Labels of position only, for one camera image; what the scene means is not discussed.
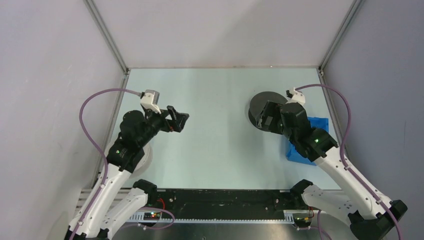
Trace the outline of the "white cable spool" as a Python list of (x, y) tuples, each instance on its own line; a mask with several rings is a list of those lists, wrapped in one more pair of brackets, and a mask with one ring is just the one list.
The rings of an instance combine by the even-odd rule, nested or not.
[(145, 172), (153, 159), (153, 150), (149, 144), (140, 148), (124, 146), (122, 142), (110, 142), (104, 153), (108, 164), (117, 166), (120, 171), (126, 170), (132, 175)]

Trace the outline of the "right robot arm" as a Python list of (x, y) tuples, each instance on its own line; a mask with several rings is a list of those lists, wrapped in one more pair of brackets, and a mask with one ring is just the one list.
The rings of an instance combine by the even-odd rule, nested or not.
[(291, 204), (326, 212), (349, 226), (359, 240), (381, 240), (407, 211), (401, 200), (391, 200), (373, 187), (340, 153), (340, 147), (322, 128), (312, 127), (306, 110), (298, 102), (267, 101), (254, 116), (256, 127), (285, 136), (296, 151), (325, 171), (345, 196), (327, 192), (303, 179), (291, 188)]

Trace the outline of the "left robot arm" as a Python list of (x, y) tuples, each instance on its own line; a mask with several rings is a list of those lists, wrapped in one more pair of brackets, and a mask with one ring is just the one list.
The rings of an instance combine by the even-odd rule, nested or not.
[(111, 207), (124, 183), (139, 168), (144, 147), (160, 131), (180, 133), (189, 114), (173, 106), (159, 112), (145, 108), (124, 114), (117, 139), (109, 148), (101, 177), (69, 223), (66, 240), (110, 240), (137, 210), (153, 208), (158, 202), (157, 186), (147, 180), (136, 181), (126, 197)]

